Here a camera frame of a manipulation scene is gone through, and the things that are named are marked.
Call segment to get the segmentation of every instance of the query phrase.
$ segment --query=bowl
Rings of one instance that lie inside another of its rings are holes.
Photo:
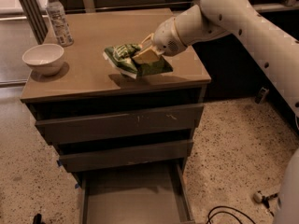
[[[64,48],[57,44],[42,44],[25,51],[22,60],[44,76],[57,74],[64,65]]]

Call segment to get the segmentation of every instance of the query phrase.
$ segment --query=wooden desk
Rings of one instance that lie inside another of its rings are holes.
[[[84,189],[91,170],[169,160],[183,170],[210,82],[194,50],[165,57],[174,72],[137,80],[102,55],[105,47],[140,42],[171,16],[168,9],[69,15],[75,43],[64,49],[64,68],[53,77],[32,73],[25,85],[21,100],[37,129]],[[45,42],[55,42],[53,35]]]

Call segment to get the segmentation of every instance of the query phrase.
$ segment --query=drawer front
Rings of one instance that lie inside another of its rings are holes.
[[[82,224],[195,224],[174,161],[87,172],[81,202]]]
[[[113,137],[193,129],[203,106],[179,105],[36,122],[48,143],[69,144]]]
[[[60,156],[60,162],[69,173],[133,165],[144,162],[173,160],[188,156],[192,140],[154,145],[124,147],[97,152]]]

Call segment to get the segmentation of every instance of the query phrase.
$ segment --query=plastic bottle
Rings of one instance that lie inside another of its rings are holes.
[[[46,11],[58,43],[62,47],[72,45],[74,39],[70,34],[62,3],[59,0],[47,0]]]

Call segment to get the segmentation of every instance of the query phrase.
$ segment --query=speckled floor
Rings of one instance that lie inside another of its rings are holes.
[[[80,189],[57,166],[57,154],[36,131],[20,95],[21,88],[0,89],[0,224],[31,224],[36,213],[46,224],[77,224]],[[250,98],[207,103],[185,170],[196,222],[206,223],[214,206],[229,205],[256,223],[272,223],[251,197],[280,183],[298,144],[268,103],[256,105]],[[224,220],[237,223],[228,216],[214,223]]]

